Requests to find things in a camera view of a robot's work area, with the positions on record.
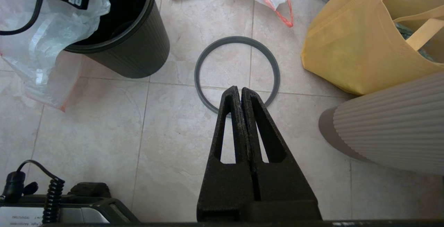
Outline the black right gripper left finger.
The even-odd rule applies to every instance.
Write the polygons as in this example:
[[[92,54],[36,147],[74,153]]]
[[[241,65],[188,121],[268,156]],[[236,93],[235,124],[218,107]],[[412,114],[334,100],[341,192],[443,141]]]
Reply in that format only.
[[[221,161],[225,120],[231,115],[235,163]],[[238,88],[232,86],[221,97],[213,140],[197,203],[198,222],[242,222],[245,207],[254,201],[248,154],[248,132]]]

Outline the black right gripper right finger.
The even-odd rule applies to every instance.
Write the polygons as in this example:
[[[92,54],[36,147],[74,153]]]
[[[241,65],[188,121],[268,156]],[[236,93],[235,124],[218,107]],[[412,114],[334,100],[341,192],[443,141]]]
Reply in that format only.
[[[261,97],[243,88],[254,199],[243,208],[251,222],[322,220],[318,200]]]

